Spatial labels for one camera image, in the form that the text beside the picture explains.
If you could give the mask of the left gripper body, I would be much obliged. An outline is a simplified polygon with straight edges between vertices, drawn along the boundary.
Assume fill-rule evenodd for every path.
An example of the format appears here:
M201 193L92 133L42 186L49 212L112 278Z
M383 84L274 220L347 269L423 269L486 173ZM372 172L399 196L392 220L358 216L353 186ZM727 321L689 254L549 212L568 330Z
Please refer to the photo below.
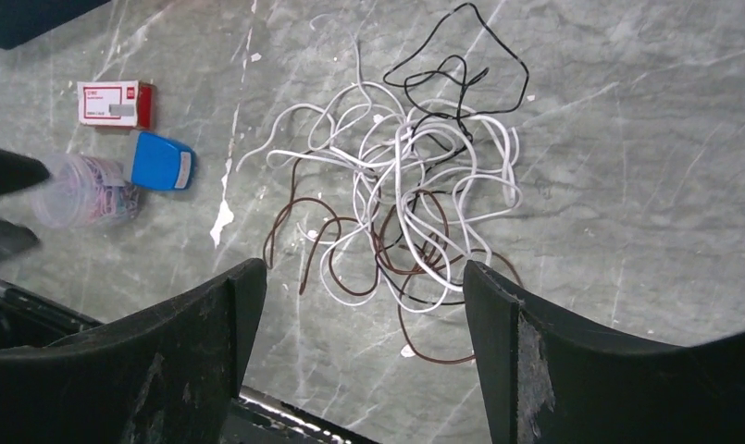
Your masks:
M1 206L12 203L50 178L51 173L43 162L0 148L0 263L40 245L39 237Z

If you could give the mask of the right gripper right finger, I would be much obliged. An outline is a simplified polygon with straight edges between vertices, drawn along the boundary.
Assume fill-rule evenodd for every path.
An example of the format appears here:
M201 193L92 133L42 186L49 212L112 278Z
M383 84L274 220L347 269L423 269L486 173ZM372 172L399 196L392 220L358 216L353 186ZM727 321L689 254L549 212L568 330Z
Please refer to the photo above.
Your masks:
M493 442L745 443L745 331L636 337L476 261L463 293Z

